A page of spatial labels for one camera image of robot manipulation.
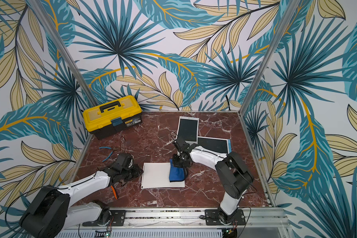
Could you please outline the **blue microfiber cloth black trim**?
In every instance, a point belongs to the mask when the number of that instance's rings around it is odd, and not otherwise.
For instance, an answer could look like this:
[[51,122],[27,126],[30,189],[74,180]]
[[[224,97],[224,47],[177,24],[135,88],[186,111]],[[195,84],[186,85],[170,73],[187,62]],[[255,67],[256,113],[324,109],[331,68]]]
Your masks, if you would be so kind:
[[187,177],[187,171],[184,168],[175,167],[173,164],[173,160],[170,159],[169,181],[182,182],[185,181],[186,177]]

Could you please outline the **white drawing tablet front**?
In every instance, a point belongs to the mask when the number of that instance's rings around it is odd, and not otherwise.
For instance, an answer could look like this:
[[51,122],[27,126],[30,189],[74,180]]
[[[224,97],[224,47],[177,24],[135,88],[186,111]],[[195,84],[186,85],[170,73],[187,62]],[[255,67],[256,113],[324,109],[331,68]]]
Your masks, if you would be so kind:
[[198,143],[199,118],[179,117],[178,137],[189,144]]

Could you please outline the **white drawing tablet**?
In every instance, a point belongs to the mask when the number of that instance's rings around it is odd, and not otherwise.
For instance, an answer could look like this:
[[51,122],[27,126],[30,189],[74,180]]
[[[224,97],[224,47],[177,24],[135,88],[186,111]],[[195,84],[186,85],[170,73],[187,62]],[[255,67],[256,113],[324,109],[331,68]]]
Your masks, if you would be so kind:
[[198,143],[199,118],[179,117],[178,137],[189,144]]
[[183,188],[184,181],[170,182],[170,163],[144,163],[141,189]]

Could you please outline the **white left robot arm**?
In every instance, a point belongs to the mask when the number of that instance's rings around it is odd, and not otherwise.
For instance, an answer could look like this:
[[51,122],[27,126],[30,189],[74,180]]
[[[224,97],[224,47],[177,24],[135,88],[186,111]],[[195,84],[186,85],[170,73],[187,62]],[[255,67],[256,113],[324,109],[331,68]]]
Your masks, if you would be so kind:
[[97,170],[83,179],[40,189],[19,220],[19,225],[35,238],[54,238],[60,231],[88,223],[110,228],[117,214],[102,201],[94,200],[83,205],[76,202],[117,183],[127,183],[143,174],[129,153],[120,153],[109,166]]

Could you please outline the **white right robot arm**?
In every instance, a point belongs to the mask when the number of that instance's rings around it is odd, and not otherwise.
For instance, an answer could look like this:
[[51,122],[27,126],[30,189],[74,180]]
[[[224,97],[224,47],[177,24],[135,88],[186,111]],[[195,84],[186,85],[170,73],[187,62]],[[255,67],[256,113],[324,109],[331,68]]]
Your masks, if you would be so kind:
[[173,144],[177,153],[170,160],[170,182],[185,181],[193,163],[214,169],[225,193],[216,210],[217,215],[208,215],[208,218],[213,220],[212,224],[233,224],[237,220],[239,203],[254,182],[254,176],[244,160],[236,152],[225,154],[211,151],[197,144],[189,144],[180,137]]

